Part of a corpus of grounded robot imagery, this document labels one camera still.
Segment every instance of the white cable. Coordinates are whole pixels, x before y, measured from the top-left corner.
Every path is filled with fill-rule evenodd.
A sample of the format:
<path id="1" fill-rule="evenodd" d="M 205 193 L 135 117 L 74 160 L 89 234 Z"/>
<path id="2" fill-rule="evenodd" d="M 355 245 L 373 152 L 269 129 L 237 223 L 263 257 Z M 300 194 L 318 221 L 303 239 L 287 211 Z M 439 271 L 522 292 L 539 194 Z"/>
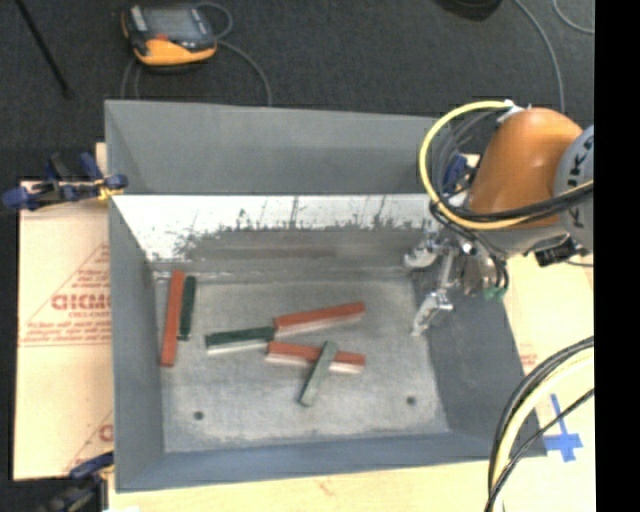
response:
<path id="1" fill-rule="evenodd" d="M 596 30 L 594 28 L 588 28 L 588 27 L 583 27 L 582 25 L 578 25 L 577 23 L 571 21 L 566 14 L 564 14 L 561 10 L 560 7 L 558 7 L 558 0 L 551 0 L 551 5 L 553 6 L 553 10 L 556 11 L 556 14 L 558 15 L 558 17 L 567 25 L 569 25 L 571 28 L 574 28 L 576 30 L 578 30 L 579 32 L 584 32 L 585 34 L 595 34 Z"/>
<path id="2" fill-rule="evenodd" d="M 549 377 L 542 381 L 539 387 L 537 387 L 522 401 L 520 407 L 511 417 L 511 420 L 509 421 L 509 424 L 502 436 L 502 440 L 496 454 L 496 465 L 493 470 L 493 475 L 491 475 L 493 484 L 497 482 L 505 466 L 509 463 L 509 454 L 511 453 L 513 442 L 515 441 L 518 432 L 520 432 L 522 424 L 540 401 L 540 398 L 547 394 L 550 389 L 557 386 L 560 381 L 574 374 L 576 371 L 581 370 L 585 366 L 593 364 L 593 361 L 593 349 L 590 350 L 586 356 L 583 355 L 580 359 L 568 361 L 551 373 Z M 501 503 L 500 496 L 496 499 L 493 509 L 496 509 L 499 503 Z"/>

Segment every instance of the yellow cable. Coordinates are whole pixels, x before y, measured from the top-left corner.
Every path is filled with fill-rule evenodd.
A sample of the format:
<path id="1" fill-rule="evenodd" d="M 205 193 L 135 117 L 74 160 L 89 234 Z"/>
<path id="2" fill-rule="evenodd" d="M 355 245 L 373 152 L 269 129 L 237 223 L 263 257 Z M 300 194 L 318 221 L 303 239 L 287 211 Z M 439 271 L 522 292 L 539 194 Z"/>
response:
<path id="1" fill-rule="evenodd" d="M 435 189 L 433 188 L 433 185 L 431 184 L 431 181 L 429 180 L 429 173 L 427 171 L 427 158 L 426 158 L 427 151 L 429 150 L 429 146 L 431 145 L 431 142 L 433 141 L 436 134 L 447 123 L 449 123 L 451 120 L 455 119 L 456 117 L 466 114 L 468 112 L 476 111 L 476 110 L 504 110 L 504 109 L 510 109 L 513 106 L 514 104 L 511 101 L 487 100 L 487 101 L 477 101 L 475 103 L 469 103 L 467 105 L 458 107 L 452 110 L 451 112 L 449 112 L 448 114 L 446 114 L 445 116 L 438 119 L 438 121 L 436 121 L 436 123 L 427 132 L 427 135 L 425 136 L 424 140 L 422 141 L 422 145 L 420 146 L 420 152 L 418 154 L 418 167 L 420 169 L 420 177 L 422 179 L 422 184 L 424 185 L 425 190 L 429 194 L 429 197 L 431 197 L 431 200 L 436 202 L 438 209 L 445 217 L 447 217 L 450 221 L 462 227 L 465 227 L 467 229 L 486 231 L 486 230 L 508 228 L 516 224 L 519 224 L 529 218 L 532 218 L 533 215 L 522 216 L 522 217 L 517 217 L 513 219 L 497 220 L 493 222 L 477 222 L 477 221 L 464 219 L 454 214 L 441 201 L 440 196 L 438 196 L 438 193 L 435 191 Z M 590 180 L 586 183 L 583 183 L 582 185 L 579 185 L 573 188 L 572 190 L 563 192 L 562 194 L 559 194 L 556 197 L 563 197 L 569 194 L 570 192 L 573 192 L 574 190 L 579 190 L 592 184 L 593 184 L 593 180 Z"/>
<path id="2" fill-rule="evenodd" d="M 527 419 L 531 411 L 533 411 L 537 403 L 540 401 L 540 398 L 545 395 L 549 391 L 549 389 L 557 385 L 558 382 L 575 373 L 576 371 L 582 369 L 589 363 L 593 363 L 593 361 L 593 350 L 590 350 L 586 356 L 583 355 L 580 359 L 568 361 L 567 363 L 556 369 L 551 375 L 549 375 L 549 377 L 547 377 L 539 387 L 537 387 L 529 396 L 527 396 L 525 400 L 522 401 L 520 407 L 518 407 L 511 420 L 509 420 L 509 424 L 504 431 L 502 441 L 500 442 L 500 446 L 498 447 L 498 452 L 496 454 L 496 465 L 494 467 L 493 474 L 491 475 L 492 485 L 495 485 L 495 483 L 498 481 L 498 478 L 500 478 L 502 471 L 509 463 L 509 454 L 511 453 L 513 442 L 515 441 L 518 432 L 522 427 L 522 424 Z"/>

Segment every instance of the black cable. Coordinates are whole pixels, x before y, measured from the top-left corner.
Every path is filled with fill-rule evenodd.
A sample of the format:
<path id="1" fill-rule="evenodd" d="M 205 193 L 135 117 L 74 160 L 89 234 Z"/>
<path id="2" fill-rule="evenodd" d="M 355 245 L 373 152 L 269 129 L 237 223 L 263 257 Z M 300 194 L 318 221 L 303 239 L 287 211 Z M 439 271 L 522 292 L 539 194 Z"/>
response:
<path id="1" fill-rule="evenodd" d="M 493 487 L 492 475 L 495 470 L 495 459 L 502 441 L 502 436 L 504 435 L 507 425 L 511 421 L 511 418 L 513 417 L 513 414 L 515 413 L 518 406 L 530 395 L 530 393 L 537 386 L 540 385 L 542 381 L 544 381 L 559 366 L 564 364 L 567 360 L 569 360 L 576 354 L 594 346 L 594 337 L 590 336 L 556 352 L 555 354 L 552 354 L 542 363 L 537 365 L 531 372 L 529 372 L 529 374 L 520 382 L 518 387 L 514 390 L 511 397 L 507 401 L 507 404 L 505 405 L 505 408 L 496 427 L 493 447 L 489 456 L 489 490 L 491 490 L 491 488 Z"/>
<path id="2" fill-rule="evenodd" d="M 496 252 L 489 243 L 482 239 L 478 234 L 469 231 L 453 222 L 450 222 L 446 219 L 440 211 L 438 211 L 438 203 L 431 201 L 429 203 L 429 211 L 431 215 L 445 228 L 450 229 L 454 233 L 460 235 L 465 240 L 468 240 L 474 245 L 481 245 L 482 248 L 487 252 L 489 258 L 493 262 L 496 269 L 496 280 L 494 282 L 494 286 L 496 288 L 501 288 L 506 290 L 509 286 L 509 273 L 507 271 L 506 263 L 497 256 Z"/>
<path id="3" fill-rule="evenodd" d="M 60 71 L 60 68 L 56 63 L 56 60 L 53 58 L 53 55 L 49 51 L 49 47 L 47 46 L 47 43 L 44 41 L 44 38 L 40 34 L 38 27 L 36 27 L 36 24 L 33 21 L 33 18 L 31 17 L 31 13 L 29 13 L 27 6 L 24 4 L 22 0 L 15 0 L 15 3 L 16 3 L 16 6 L 18 7 L 18 10 L 20 11 L 20 14 L 22 15 L 22 18 L 24 19 L 25 23 L 29 27 L 31 34 L 35 38 L 36 43 L 38 44 L 38 47 L 42 52 L 42 55 L 46 59 L 47 64 L 49 65 L 49 68 L 53 73 L 53 76 L 55 77 L 58 84 L 60 85 L 60 88 L 62 89 L 62 95 L 66 99 L 73 98 L 74 97 L 73 90 L 71 89 L 71 87 L 69 87 L 69 84 L 65 80 L 64 75 L 62 74 L 62 71 Z"/>
<path id="4" fill-rule="evenodd" d="M 504 487 L 505 483 L 511 473 L 513 473 L 516 465 L 520 460 L 525 456 L 526 452 L 533 446 L 533 444 L 540 439 L 545 432 L 547 432 L 551 427 L 553 427 L 556 423 L 558 423 L 562 418 L 571 414 L 574 410 L 584 404 L 587 400 L 589 400 L 595 394 L 595 389 L 591 388 L 585 394 L 583 394 L 580 398 L 574 401 L 570 406 L 564 409 L 560 414 L 558 414 L 553 420 L 547 423 L 544 427 L 539 429 L 533 436 L 527 439 L 522 446 L 518 449 L 518 451 L 513 455 L 509 463 L 504 467 L 502 473 L 500 473 L 500 477 L 496 480 L 495 485 L 492 487 L 491 492 L 489 493 L 489 499 L 484 508 L 484 512 L 491 512 L 493 506 L 495 505 L 496 499 L 500 494 L 500 491 Z"/>
<path id="5" fill-rule="evenodd" d="M 500 212 L 492 212 L 491 214 L 482 214 L 476 212 L 470 212 L 464 208 L 455 207 L 447 204 L 447 208 L 455 213 L 459 217 L 463 217 L 467 220 L 473 220 L 478 222 L 494 222 L 496 220 L 518 218 L 528 216 L 527 219 L 523 219 L 523 222 L 531 222 L 532 220 L 538 220 L 540 218 L 549 217 L 555 215 L 563 210 L 571 208 L 576 204 L 579 204 L 589 197 L 593 196 L 594 184 L 586 185 L 584 188 L 572 190 L 564 195 L 553 197 L 551 199 L 545 199 L 537 203 L 523 206 L 520 208 L 512 208 L 510 210 L 503 210 Z"/>

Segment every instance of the blue clamp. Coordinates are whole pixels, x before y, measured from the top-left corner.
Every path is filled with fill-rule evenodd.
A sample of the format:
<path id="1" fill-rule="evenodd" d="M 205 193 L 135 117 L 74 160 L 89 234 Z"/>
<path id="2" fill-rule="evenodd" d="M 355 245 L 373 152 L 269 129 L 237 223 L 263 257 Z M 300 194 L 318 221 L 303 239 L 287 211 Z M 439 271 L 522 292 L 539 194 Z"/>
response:
<path id="1" fill-rule="evenodd" d="M 80 155 L 80 165 L 87 183 L 63 184 L 62 175 L 69 170 L 57 153 L 52 155 L 45 166 L 45 179 L 31 187 L 15 187 L 2 194 L 2 202 L 11 210 L 37 210 L 52 204 L 75 202 L 93 197 L 105 197 L 123 190 L 129 179 L 124 174 L 112 174 L 105 177 L 91 154 Z"/>
<path id="2" fill-rule="evenodd" d="M 453 160 L 447 165 L 444 172 L 442 188 L 447 193 L 453 193 L 460 178 L 467 170 L 467 159 L 460 153 L 456 153 Z"/>
<path id="3" fill-rule="evenodd" d="M 100 471 L 113 465 L 113 452 L 99 455 L 73 468 L 69 479 L 73 484 L 53 497 L 47 507 L 38 510 L 46 512 L 103 512 L 109 508 L 109 489 L 107 480 Z"/>

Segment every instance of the red block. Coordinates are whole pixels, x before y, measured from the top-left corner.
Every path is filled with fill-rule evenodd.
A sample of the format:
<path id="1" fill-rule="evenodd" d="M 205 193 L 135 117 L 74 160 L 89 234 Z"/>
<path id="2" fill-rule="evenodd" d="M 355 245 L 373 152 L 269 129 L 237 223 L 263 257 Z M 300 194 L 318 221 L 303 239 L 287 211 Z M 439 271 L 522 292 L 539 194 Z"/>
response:
<path id="1" fill-rule="evenodd" d="M 184 289 L 185 277 L 185 273 L 181 270 L 174 270 L 171 273 L 160 366 L 171 367 L 176 360 L 178 329 L 180 328 L 180 310 L 182 309 L 182 291 Z"/>
<path id="2" fill-rule="evenodd" d="M 333 325 L 355 322 L 365 312 L 364 302 L 351 302 L 323 309 L 301 311 L 283 315 L 273 320 L 273 327 L 278 336 L 313 331 Z"/>
<path id="3" fill-rule="evenodd" d="M 295 343 L 271 341 L 267 346 L 267 360 L 292 364 L 312 365 L 320 357 L 321 348 Z M 365 366 L 363 354 L 339 351 L 334 357 L 330 370 L 336 372 L 358 373 Z"/>

